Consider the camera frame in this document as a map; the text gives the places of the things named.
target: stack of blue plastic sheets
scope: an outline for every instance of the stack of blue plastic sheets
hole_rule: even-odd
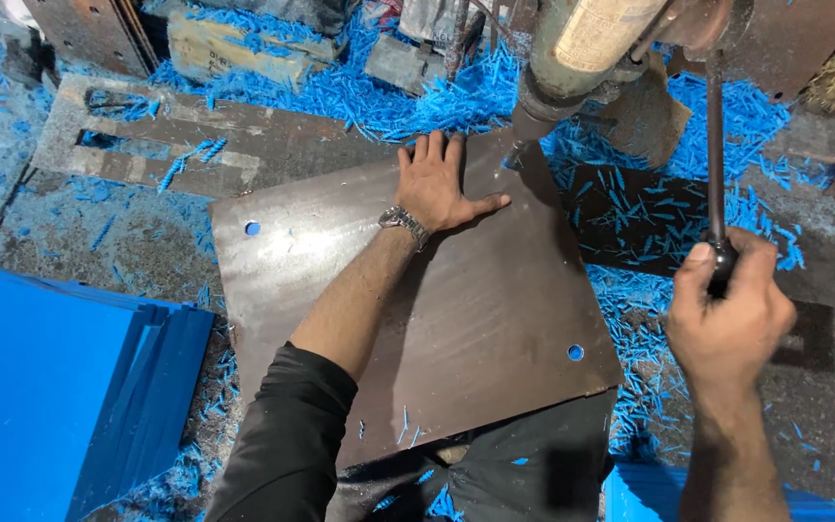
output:
[[[0,521],[79,520],[169,469],[214,317],[0,269]]]

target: drilled hole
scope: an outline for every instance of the drilled hole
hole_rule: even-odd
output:
[[[569,359],[573,361],[581,361],[586,355],[586,350],[578,345],[569,347]]]

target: hand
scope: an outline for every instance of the hand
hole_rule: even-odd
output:
[[[698,243],[675,276],[666,335],[692,397],[731,400],[755,390],[755,380],[794,325],[794,304],[772,279],[777,248],[752,232],[730,227],[739,253],[723,300],[707,295],[713,249]]]
[[[398,149],[402,174],[395,204],[430,233],[458,227],[511,202],[511,197],[503,193],[489,194],[477,202],[467,200],[459,190],[459,163],[466,136],[453,135],[446,146],[446,156],[444,141],[444,133],[435,130],[430,137],[417,138],[413,158],[407,148]]]

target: man's right hand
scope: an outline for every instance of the man's right hand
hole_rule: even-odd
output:
[[[726,406],[753,392],[755,380],[794,325],[794,304],[772,273],[777,248],[752,232],[729,228],[739,253],[725,299],[712,300],[713,249],[694,246],[675,276],[666,334],[698,406]]]

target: forearm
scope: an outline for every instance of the forearm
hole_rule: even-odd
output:
[[[695,438],[680,519],[788,520],[755,391],[697,395]]]
[[[291,341],[337,363],[359,380],[376,342],[382,307],[417,248],[402,227],[376,234],[321,293]]]

